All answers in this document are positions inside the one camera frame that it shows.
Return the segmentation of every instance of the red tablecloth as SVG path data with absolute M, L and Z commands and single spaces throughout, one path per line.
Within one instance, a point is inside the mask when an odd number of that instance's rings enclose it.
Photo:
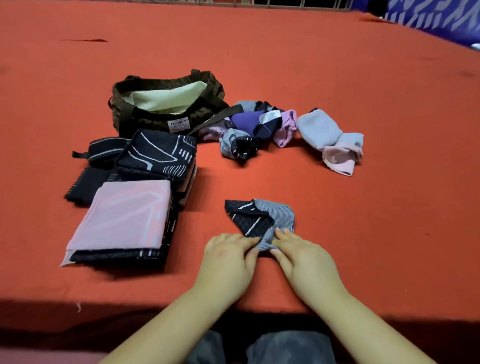
M 0 327 L 62 331 L 163 307 L 194 282 L 205 243 L 237 232 L 225 199 L 291 206 L 296 232 L 335 259 L 375 312 L 480 319 L 479 54 L 345 12 L 81 1 L 0 2 Z M 73 40 L 104 39 L 107 42 Z M 164 273 L 59 268 L 86 213 L 63 199 L 71 151 L 113 136 L 107 100 L 126 75 L 210 70 L 226 101 L 325 110 L 365 134 L 353 177 L 301 139 L 241 167 L 200 145 L 199 172 Z M 240 310 L 305 312 L 261 258 Z

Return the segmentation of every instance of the camouflage bag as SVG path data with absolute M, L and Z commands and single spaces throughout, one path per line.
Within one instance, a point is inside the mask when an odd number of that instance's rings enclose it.
M 223 101 L 223 86 L 210 71 L 192 70 L 189 76 L 173 80 L 127 76 L 124 81 L 113 85 L 112 94 L 108 106 L 112 109 L 113 126 L 122 138 L 132 138 L 138 129 L 192 134 L 204 121 L 228 108 Z M 151 106 L 157 102 L 149 99 L 151 95 L 161 95 L 160 106 Z M 165 98 L 173 101 L 166 103 Z

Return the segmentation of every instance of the gray pants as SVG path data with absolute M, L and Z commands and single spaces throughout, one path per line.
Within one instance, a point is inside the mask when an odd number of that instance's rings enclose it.
M 247 349 L 248 364 L 335 364 L 330 339 L 314 331 L 280 331 L 262 335 Z M 208 331 L 186 364 L 225 364 L 222 337 Z

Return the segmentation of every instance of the forearm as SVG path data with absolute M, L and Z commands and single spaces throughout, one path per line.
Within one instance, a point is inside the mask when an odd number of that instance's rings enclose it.
M 314 308 L 358 364 L 432 364 L 434 361 L 355 297 Z
M 225 309 L 201 291 L 187 291 L 101 364 L 182 363 Z

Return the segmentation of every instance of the clothing label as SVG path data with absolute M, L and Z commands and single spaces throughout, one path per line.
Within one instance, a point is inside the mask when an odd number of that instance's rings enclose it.
M 188 117 L 176 119 L 176 120 L 169 120 L 168 128 L 170 129 L 171 133 L 178 133 L 178 132 L 181 132 L 182 130 L 190 129 L 190 123 L 188 122 Z
M 265 124 L 273 119 L 279 118 L 280 116 L 280 110 L 266 112 L 265 114 L 260 115 L 260 124 Z

